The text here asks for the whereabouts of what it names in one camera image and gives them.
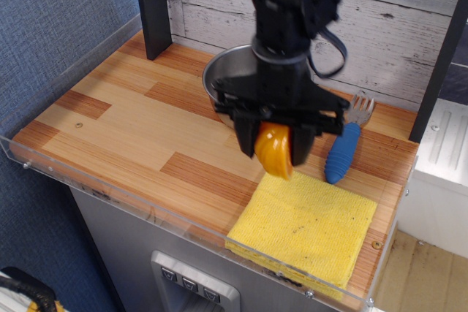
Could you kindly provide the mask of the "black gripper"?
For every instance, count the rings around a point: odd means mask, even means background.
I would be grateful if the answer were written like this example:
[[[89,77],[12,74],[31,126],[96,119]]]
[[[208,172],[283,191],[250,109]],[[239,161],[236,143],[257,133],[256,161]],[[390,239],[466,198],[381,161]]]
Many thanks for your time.
[[[272,64],[257,57],[255,96],[241,93],[240,78],[219,79],[213,87],[219,101],[215,112],[234,127],[241,151],[252,158],[260,122],[292,127],[292,165],[306,162],[314,138],[323,132],[341,134],[350,103],[313,82],[306,59]]]

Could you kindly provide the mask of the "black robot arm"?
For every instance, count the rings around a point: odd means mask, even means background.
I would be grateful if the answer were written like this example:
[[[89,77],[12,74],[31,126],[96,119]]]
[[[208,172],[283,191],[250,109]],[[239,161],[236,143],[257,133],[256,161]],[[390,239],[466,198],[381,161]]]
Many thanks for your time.
[[[329,30],[337,20],[340,0],[252,0],[256,32],[251,44],[251,73],[222,74],[212,87],[215,111],[228,115],[240,149],[253,156],[263,122],[290,128],[291,162],[305,163],[314,138],[341,134],[349,102],[314,83],[317,72],[311,43],[318,35],[343,55],[346,47]]]

